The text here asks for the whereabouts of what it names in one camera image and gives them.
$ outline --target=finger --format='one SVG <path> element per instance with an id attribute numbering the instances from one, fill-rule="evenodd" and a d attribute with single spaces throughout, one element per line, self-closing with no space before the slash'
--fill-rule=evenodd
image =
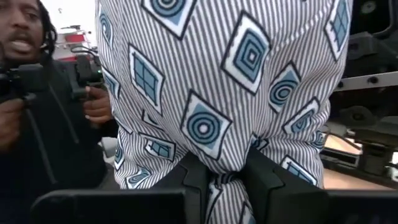
<path id="1" fill-rule="evenodd" d="M 84 109 L 86 110 L 96 110 L 101 108 L 110 108 L 109 98 L 102 98 L 99 100 L 90 100 L 86 102 Z"/>
<path id="2" fill-rule="evenodd" d="M 9 113 L 21 110 L 23 109 L 23 107 L 24 107 L 24 101 L 22 99 L 14 99 L 0 104 L 0 111 Z"/>
<path id="3" fill-rule="evenodd" d="M 112 119 L 112 117 L 106 115 L 106 116 L 100 116 L 100 117 L 88 117 L 88 119 L 95 124 L 103 124 L 109 120 Z"/>
<path id="4" fill-rule="evenodd" d="M 9 124 L 19 121 L 21 113 L 3 113 L 0 116 L 0 127 L 5 127 Z"/>
<path id="5" fill-rule="evenodd" d="M 19 122 L 16 121 L 14 123 L 8 124 L 1 128 L 0 130 L 0 139 L 8 139 L 13 137 L 15 133 L 19 133 Z"/>
<path id="6" fill-rule="evenodd" d="M 96 99 L 100 99 L 100 98 L 104 98 L 105 96 L 108 95 L 108 92 L 101 89 L 101 88 L 96 88 L 96 87 L 92 87 L 92 86 L 86 86 L 86 92 L 96 98 Z"/>
<path id="7" fill-rule="evenodd" d="M 100 108 L 96 110 L 85 110 L 85 114 L 90 117 L 109 116 L 111 114 L 109 108 Z"/>
<path id="8" fill-rule="evenodd" d="M 8 135 L 7 137 L 1 138 L 1 140 L 0 140 L 0 151 L 1 152 L 8 152 L 10 150 L 10 148 L 8 146 L 10 146 L 13 142 L 15 142 L 15 140 L 18 137 L 19 137 L 19 131 L 14 131 L 13 133 Z"/>

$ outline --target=patterned shirt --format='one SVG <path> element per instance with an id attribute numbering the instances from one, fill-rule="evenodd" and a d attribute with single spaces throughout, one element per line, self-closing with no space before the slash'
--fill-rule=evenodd
<path id="1" fill-rule="evenodd" d="M 216 174 L 250 146 L 323 187 L 319 131 L 345 67 L 353 0 L 99 0 L 120 125 L 115 178 L 147 189 L 192 152 Z M 206 223 L 253 223 L 243 184 L 210 184 Z"/>

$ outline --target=man's mouth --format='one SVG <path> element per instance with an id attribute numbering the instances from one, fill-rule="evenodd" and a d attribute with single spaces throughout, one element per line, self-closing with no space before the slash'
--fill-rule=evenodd
<path id="1" fill-rule="evenodd" d="M 13 40 L 10 42 L 10 47 L 23 54 L 28 54 L 33 50 L 33 46 L 24 40 Z"/>

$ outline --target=vertical pinstripes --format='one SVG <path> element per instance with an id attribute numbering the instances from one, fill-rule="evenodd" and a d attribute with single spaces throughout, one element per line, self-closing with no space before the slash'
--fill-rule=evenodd
<path id="1" fill-rule="evenodd" d="M 111 99 L 114 115 L 122 127 L 119 144 L 124 162 L 115 175 L 121 187 L 135 184 L 136 188 L 144 189 L 153 186 L 188 151 L 196 154 L 215 173 L 240 170 L 253 133 L 268 142 L 261 149 L 267 157 L 283 164 L 288 155 L 297 162 L 296 168 L 308 171 L 322 187 L 319 149 L 309 143 L 317 141 L 315 131 L 329 116 L 328 97 L 345 65 L 346 49 L 335 60 L 325 32 L 326 23 L 331 22 L 330 15 L 336 11 L 339 1 L 347 2 L 351 9 L 353 0 L 187 1 L 195 5 L 184 35 L 176 38 L 177 34 L 172 35 L 172 31 L 144 10 L 142 1 L 99 0 L 101 10 L 97 7 L 97 13 L 106 13 L 113 28 L 112 44 L 97 32 L 101 60 L 121 86 L 119 99 Z M 260 24 L 271 45 L 255 95 L 238 85 L 220 67 L 242 11 Z M 102 23 L 97 23 L 98 29 L 101 26 Z M 130 71 L 129 46 L 140 51 L 148 58 L 147 63 L 165 77 L 161 113 L 131 83 L 134 80 Z M 271 83 L 289 62 L 297 68 L 301 81 L 290 90 L 283 107 L 276 113 L 268 103 Z M 232 121 L 218 160 L 210 159 L 181 131 L 190 90 Z M 314 97 L 313 110 L 304 108 L 311 112 L 310 116 L 299 122 L 297 113 Z M 141 119 L 143 110 L 156 125 Z M 294 130 L 291 120 L 297 121 L 295 125 L 303 126 L 303 129 L 285 132 L 287 125 L 289 130 Z M 146 146 L 150 142 L 140 133 L 174 142 L 177 145 L 174 161 L 149 154 Z M 129 185 L 130 177 L 134 178 Z M 134 182 L 139 177 L 142 177 L 140 182 Z M 207 223 L 239 223 L 241 211 L 245 211 L 244 202 L 248 203 L 242 182 L 221 175 L 210 184 L 210 189 Z"/>

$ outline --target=black jacket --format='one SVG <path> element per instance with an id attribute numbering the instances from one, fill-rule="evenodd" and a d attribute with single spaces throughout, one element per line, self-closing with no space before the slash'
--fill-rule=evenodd
<path id="1" fill-rule="evenodd" d="M 95 188 L 106 175 L 98 142 L 104 136 L 116 137 L 116 122 L 92 128 L 82 103 L 70 99 L 62 63 L 48 63 L 44 68 L 48 91 L 37 94 L 30 106 L 30 117 L 27 112 L 22 117 L 18 142 L 11 153 L 0 156 L 0 223 L 5 215 L 1 204 L 8 203 L 5 201 L 28 205 L 51 190 Z M 40 151 L 35 127 L 29 120 L 32 117 L 45 153 Z"/>

